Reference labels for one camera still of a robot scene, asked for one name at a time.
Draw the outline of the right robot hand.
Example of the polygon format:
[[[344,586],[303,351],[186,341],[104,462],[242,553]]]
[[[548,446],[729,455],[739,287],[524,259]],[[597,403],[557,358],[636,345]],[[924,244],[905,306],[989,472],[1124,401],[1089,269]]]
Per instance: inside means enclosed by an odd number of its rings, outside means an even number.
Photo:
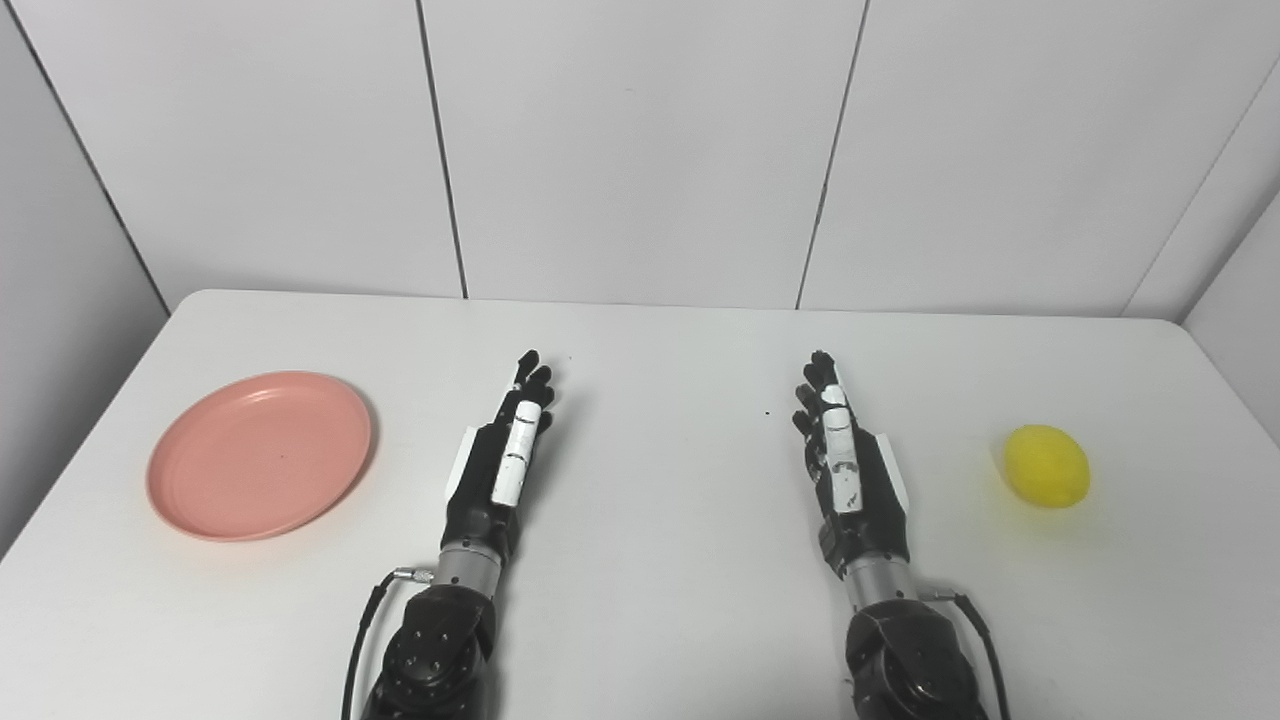
[[[792,423],[803,437],[803,461],[822,519],[820,553],[838,578],[860,559],[909,560],[906,511],[876,436],[849,402],[833,357],[812,354],[795,389]]]

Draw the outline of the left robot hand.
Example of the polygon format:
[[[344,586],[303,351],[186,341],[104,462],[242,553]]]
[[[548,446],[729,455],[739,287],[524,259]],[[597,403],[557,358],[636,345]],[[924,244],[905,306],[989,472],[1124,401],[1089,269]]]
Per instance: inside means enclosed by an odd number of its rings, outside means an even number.
[[[538,441],[554,421],[552,377],[536,350],[518,360],[495,416],[475,430],[465,452],[445,506],[442,548],[488,550],[502,565],[511,560],[520,541],[524,484]]]

